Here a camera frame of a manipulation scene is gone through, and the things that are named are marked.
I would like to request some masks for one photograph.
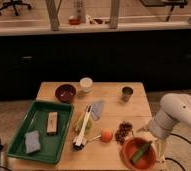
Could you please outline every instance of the white handle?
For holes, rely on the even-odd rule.
[[[90,118],[90,113],[91,113],[91,106],[89,106],[89,108],[87,109],[86,113],[85,113],[85,116],[84,116],[84,120],[83,120],[83,124],[82,124],[82,127],[81,127],[81,131],[76,139],[76,144],[77,146],[80,146],[81,143],[82,143],[82,140],[84,138],[84,132],[85,132],[85,127],[87,125],[87,122]]]

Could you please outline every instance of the sponge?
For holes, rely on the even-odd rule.
[[[26,153],[33,153],[41,149],[39,132],[37,130],[25,134]]]

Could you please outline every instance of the brown bowl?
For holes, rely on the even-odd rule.
[[[63,84],[56,89],[56,98],[63,103],[72,103],[76,95],[76,88],[71,84]]]
[[[136,164],[131,162],[131,158],[133,157],[134,153],[147,142],[148,141],[140,137],[128,139],[125,141],[121,149],[121,157],[124,164],[128,168],[138,171],[146,171],[152,169],[156,161],[155,150],[152,146],[150,146],[150,148],[137,161]]]

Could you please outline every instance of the paper cup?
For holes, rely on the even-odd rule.
[[[82,78],[80,80],[81,90],[85,93],[89,93],[92,89],[93,80],[89,77]]]

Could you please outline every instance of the black cabinet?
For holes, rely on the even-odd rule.
[[[191,88],[191,30],[0,37],[0,99],[35,98],[42,81],[83,76]]]

